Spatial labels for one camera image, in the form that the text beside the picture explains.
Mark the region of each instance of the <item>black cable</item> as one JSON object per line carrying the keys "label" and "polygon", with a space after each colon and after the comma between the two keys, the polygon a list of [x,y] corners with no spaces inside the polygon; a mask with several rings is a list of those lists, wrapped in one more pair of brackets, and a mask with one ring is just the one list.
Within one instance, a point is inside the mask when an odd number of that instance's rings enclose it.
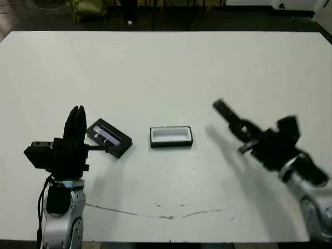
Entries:
{"label": "black cable", "polygon": [[40,12],[40,11],[52,11],[52,10],[57,10],[60,9],[62,7],[64,7],[65,5],[63,4],[59,4],[60,0],[56,1],[54,3],[54,1],[52,1],[49,6],[46,6],[44,8],[42,7],[38,7],[35,5],[31,5],[28,3],[21,3],[21,2],[17,2],[17,3],[11,3],[11,4],[1,4],[1,6],[12,6],[12,5],[26,5],[28,7],[34,8],[36,10],[34,11],[25,11],[25,12],[10,12],[10,11],[4,11],[4,12],[0,12],[0,14],[10,14],[10,15],[27,15],[27,14],[32,14],[32,13],[36,13],[36,12]]}
{"label": "black cable", "polygon": [[40,249],[40,246],[42,244],[42,238],[43,238],[43,230],[42,230],[42,222],[43,222],[43,206],[44,206],[44,193],[45,189],[49,182],[53,182],[52,175],[46,178],[43,189],[40,193],[40,196],[38,198],[38,221],[39,221],[39,227],[37,230],[37,249]]}

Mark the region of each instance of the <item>scratch on table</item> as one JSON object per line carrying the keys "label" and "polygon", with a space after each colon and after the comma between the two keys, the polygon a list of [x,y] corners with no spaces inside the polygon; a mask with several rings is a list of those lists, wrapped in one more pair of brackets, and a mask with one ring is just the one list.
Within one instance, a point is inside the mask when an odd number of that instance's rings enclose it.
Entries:
{"label": "scratch on table", "polygon": [[205,81],[205,78],[206,78],[206,76],[207,76],[207,74],[208,74],[208,71],[209,71],[209,69],[210,69],[210,60],[211,60],[211,59],[209,59],[209,63],[207,64],[207,69],[206,69],[206,72],[205,72],[204,77],[203,77],[203,79],[202,79],[202,82]]}
{"label": "scratch on table", "polygon": [[234,216],[232,217],[232,219],[230,219],[230,221],[234,220],[235,216],[236,216],[236,215],[234,215]]}
{"label": "scratch on table", "polygon": [[189,213],[186,215],[182,215],[182,216],[175,216],[175,215],[170,215],[170,216],[156,216],[156,215],[148,215],[148,214],[139,214],[139,213],[132,213],[132,212],[127,212],[127,211],[123,211],[123,210],[118,210],[118,209],[110,209],[108,207],[103,207],[103,206],[98,206],[98,205],[92,205],[89,203],[86,203],[86,206],[90,206],[92,208],[97,208],[97,209],[102,209],[102,210],[108,210],[108,211],[113,211],[116,213],[122,213],[122,214],[128,214],[128,215],[134,215],[134,216],[140,216],[140,217],[147,217],[147,218],[159,218],[159,219],[168,219],[168,220],[173,220],[173,219],[183,219],[183,218],[187,218],[187,217],[191,217],[194,215],[198,215],[198,214],[206,214],[206,213],[213,213],[213,212],[222,212],[222,211],[226,211],[231,209],[232,207],[234,207],[235,205],[237,205],[241,200],[235,202],[233,205],[225,208],[225,209],[211,209],[211,210],[203,210],[203,211],[197,211],[197,212],[193,212],[193,213]]}

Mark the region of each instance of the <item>gray line mark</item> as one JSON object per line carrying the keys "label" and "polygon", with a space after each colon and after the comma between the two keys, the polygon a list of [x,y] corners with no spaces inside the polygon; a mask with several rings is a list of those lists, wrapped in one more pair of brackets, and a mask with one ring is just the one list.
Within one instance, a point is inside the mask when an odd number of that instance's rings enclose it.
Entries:
{"label": "gray line mark", "polygon": [[230,221],[234,220],[235,217],[236,217],[236,215],[234,215],[234,216],[232,217],[232,219],[230,219]]}
{"label": "gray line mark", "polygon": [[134,215],[134,216],[147,217],[147,218],[182,219],[182,218],[187,218],[187,217],[190,217],[190,216],[193,216],[193,215],[198,215],[198,214],[206,214],[206,213],[226,211],[226,210],[231,209],[235,205],[237,205],[240,201],[241,200],[235,202],[233,205],[231,205],[231,206],[229,206],[229,207],[227,207],[225,209],[211,209],[211,210],[206,210],[206,211],[197,211],[197,212],[189,213],[189,214],[186,214],[186,215],[183,215],[183,216],[173,216],[173,215],[171,215],[171,216],[156,216],[156,215],[138,214],[138,213],[131,213],[131,212],[126,212],[126,211],[117,210],[117,209],[109,209],[107,207],[98,206],[98,205],[92,205],[92,204],[88,204],[88,203],[86,203],[86,206],[90,206],[92,208],[97,208],[97,209],[102,209],[102,210],[109,210],[109,211],[113,211],[113,212],[117,212],[117,213],[122,213],[122,214],[129,214],[129,215]]}

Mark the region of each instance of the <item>dark floor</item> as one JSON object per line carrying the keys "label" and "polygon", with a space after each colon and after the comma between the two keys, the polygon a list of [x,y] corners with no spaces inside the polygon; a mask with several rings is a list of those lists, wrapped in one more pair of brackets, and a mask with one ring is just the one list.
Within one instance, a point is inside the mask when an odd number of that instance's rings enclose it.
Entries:
{"label": "dark floor", "polygon": [[[30,0],[43,7],[42,0]],[[321,26],[303,13],[280,15],[268,9],[212,8],[152,8],[140,7],[139,20],[127,25],[120,7],[108,9],[106,19],[94,19],[75,24],[64,0],[53,10],[36,10],[24,5],[0,4],[0,41],[12,31],[303,31],[320,32],[332,44],[329,35]],[[279,243],[279,248],[296,247],[291,243]],[[332,248],[326,244],[301,243],[301,248]],[[0,241],[0,248],[35,248],[35,242]]]}
{"label": "dark floor", "polygon": [[[0,240],[1,249],[35,249],[32,241]],[[323,243],[237,243],[237,244],[198,244],[198,243],[97,243],[84,242],[82,249],[331,249],[331,244]]]}

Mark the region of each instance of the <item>cable on floor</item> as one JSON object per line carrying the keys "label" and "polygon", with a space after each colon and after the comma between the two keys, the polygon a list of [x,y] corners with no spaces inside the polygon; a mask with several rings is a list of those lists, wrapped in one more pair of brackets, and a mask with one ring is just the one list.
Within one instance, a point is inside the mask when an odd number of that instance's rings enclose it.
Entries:
{"label": "cable on floor", "polygon": [[25,11],[25,12],[10,12],[10,11],[4,11],[4,12],[0,12],[0,14],[9,14],[9,15],[27,15],[27,14],[32,14],[32,13],[36,13],[36,12],[40,12],[40,11],[52,11],[52,10],[57,10],[62,8],[63,6],[65,6],[64,4],[59,4],[59,1],[56,1],[54,4],[46,6],[46,7],[38,7],[32,4],[28,4],[28,3],[21,3],[21,2],[17,2],[17,3],[10,3],[10,4],[1,4],[0,7],[2,6],[12,6],[12,5],[26,5],[28,7],[31,8],[35,8],[37,10],[34,11]]}

